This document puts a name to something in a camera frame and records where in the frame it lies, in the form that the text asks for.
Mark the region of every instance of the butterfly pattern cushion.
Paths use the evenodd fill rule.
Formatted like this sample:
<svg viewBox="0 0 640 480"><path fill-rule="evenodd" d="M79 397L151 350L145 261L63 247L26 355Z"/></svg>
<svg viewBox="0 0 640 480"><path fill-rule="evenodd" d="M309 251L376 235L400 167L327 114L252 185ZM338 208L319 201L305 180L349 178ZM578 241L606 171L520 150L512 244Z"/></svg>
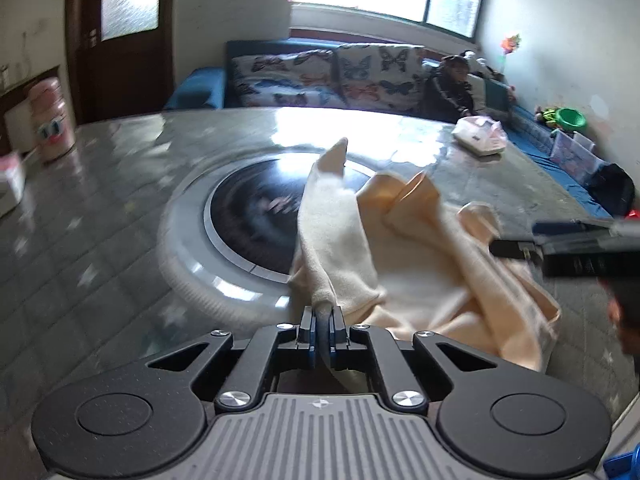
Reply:
<svg viewBox="0 0 640 480"><path fill-rule="evenodd" d="M233 82L244 106L346 108L331 78L334 53L241 56L233 59Z"/></svg>
<svg viewBox="0 0 640 480"><path fill-rule="evenodd" d="M393 43L348 43L337 49L340 83L349 108L417 108L422 97L424 48Z"/></svg>

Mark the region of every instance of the pink container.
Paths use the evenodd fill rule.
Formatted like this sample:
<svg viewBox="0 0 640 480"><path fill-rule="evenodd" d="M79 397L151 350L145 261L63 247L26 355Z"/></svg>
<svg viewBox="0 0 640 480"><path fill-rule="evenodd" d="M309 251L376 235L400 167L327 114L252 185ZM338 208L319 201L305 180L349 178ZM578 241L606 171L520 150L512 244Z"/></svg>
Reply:
<svg viewBox="0 0 640 480"><path fill-rule="evenodd" d="M36 131L42 160L53 160L68 152L76 142L66 113L60 81L53 77L29 90L31 123Z"/></svg>

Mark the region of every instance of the wooden door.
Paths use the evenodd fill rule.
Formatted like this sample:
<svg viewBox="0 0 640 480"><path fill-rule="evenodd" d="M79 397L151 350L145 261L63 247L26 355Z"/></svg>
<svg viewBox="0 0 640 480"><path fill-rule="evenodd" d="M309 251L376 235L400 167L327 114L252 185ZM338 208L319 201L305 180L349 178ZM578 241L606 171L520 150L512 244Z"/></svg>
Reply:
<svg viewBox="0 0 640 480"><path fill-rule="evenodd" d="M162 109L174 89L172 3L66 0L69 77L79 124Z"/></svg>

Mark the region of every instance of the tissue box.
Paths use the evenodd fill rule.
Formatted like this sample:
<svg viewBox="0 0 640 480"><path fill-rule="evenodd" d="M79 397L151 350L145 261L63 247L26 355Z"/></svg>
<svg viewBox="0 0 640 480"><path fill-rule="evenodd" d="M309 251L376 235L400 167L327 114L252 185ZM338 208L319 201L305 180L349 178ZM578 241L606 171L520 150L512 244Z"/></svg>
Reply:
<svg viewBox="0 0 640 480"><path fill-rule="evenodd" d="M22 200L24 168L17 153L0 156L0 217Z"/></svg>

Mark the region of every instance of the toy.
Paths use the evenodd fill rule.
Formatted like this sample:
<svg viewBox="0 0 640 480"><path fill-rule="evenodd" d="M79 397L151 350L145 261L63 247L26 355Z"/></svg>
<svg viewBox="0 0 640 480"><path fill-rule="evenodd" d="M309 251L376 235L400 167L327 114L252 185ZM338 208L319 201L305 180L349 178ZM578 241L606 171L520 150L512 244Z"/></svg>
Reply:
<svg viewBox="0 0 640 480"><path fill-rule="evenodd" d="M640 444L631 453L607 458L602 464L609 480L631 480L638 478L638 456Z"/></svg>
<svg viewBox="0 0 640 480"><path fill-rule="evenodd" d="M60 81L50 78L35 84L29 90L29 101L31 122L38 137L42 160L53 160L64 155L76 141Z"/></svg>
<svg viewBox="0 0 640 480"><path fill-rule="evenodd" d="M504 65L507 62L507 54L511 54L515 52L520 47L520 41L522 38L519 34L513 34L512 36L507 36L500 42L500 47L502 49L502 69L500 70L504 74Z"/></svg>
<svg viewBox="0 0 640 480"><path fill-rule="evenodd" d="M556 110L558 109L558 106L543 108L538 105L536 106L534 117L537 122L543 123L549 128L558 128L558 123L556 122Z"/></svg>

